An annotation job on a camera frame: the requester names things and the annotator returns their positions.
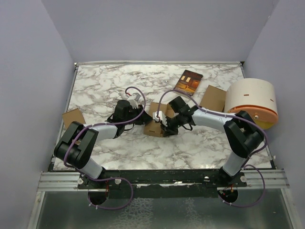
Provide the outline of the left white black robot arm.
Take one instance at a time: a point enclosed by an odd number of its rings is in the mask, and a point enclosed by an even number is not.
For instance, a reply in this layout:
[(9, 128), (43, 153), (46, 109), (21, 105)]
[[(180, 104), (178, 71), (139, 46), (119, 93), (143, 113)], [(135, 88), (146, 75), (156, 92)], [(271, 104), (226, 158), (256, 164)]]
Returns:
[(57, 143), (54, 156), (89, 176), (89, 183), (94, 188), (101, 188), (105, 184), (103, 167), (91, 158), (95, 143), (119, 137), (126, 125), (146, 125), (152, 120), (143, 105), (119, 100), (105, 123), (84, 125), (73, 121)]

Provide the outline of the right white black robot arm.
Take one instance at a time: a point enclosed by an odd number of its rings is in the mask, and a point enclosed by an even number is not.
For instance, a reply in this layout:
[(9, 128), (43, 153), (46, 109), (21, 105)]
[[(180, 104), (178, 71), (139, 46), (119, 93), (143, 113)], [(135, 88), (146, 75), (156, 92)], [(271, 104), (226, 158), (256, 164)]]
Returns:
[(225, 187), (236, 181), (236, 175), (266, 138), (262, 128), (254, 123), (246, 111), (229, 114), (210, 111), (198, 105), (190, 107), (180, 96), (170, 101), (169, 105), (176, 114), (174, 117), (168, 117), (160, 110), (153, 113), (153, 120), (161, 124), (164, 136), (177, 135), (178, 129), (186, 125), (190, 126), (190, 131), (193, 126), (205, 126), (226, 134), (232, 152), (219, 174), (219, 181)]

